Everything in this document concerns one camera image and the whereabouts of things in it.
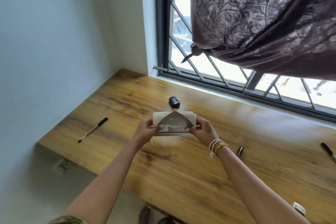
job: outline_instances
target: person's left hand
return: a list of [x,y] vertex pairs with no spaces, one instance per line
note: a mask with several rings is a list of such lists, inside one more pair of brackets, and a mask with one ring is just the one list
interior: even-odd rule
[[140,121],[132,141],[136,142],[139,149],[152,139],[155,133],[161,130],[160,126],[153,127],[153,117]]

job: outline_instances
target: wood grain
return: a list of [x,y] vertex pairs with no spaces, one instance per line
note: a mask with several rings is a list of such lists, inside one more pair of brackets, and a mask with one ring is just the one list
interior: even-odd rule
[[[336,130],[174,83],[121,70],[39,143],[99,174],[131,139],[140,120],[170,110],[210,120],[243,162],[287,202],[305,207],[315,224],[336,223]],[[109,120],[82,143],[102,118]],[[153,137],[133,161],[124,188],[190,223],[254,223],[218,159],[194,137]]]

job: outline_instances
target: paper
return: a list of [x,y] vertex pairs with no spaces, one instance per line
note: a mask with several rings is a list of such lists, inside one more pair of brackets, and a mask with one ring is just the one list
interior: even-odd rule
[[156,136],[186,135],[186,128],[196,127],[196,114],[193,112],[155,112],[153,113],[153,125],[162,125],[162,129]]

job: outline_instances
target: sleeve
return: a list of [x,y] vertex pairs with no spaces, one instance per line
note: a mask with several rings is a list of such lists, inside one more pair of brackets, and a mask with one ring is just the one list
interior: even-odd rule
[[87,224],[83,219],[75,216],[62,216],[49,222],[48,224]]

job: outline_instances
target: small black case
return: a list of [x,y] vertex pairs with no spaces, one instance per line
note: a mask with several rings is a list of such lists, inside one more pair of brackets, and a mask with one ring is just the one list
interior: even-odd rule
[[177,97],[170,97],[170,98],[169,98],[169,104],[170,104],[172,107],[179,107],[179,106],[180,106],[180,102],[179,102],[179,100],[177,99]]

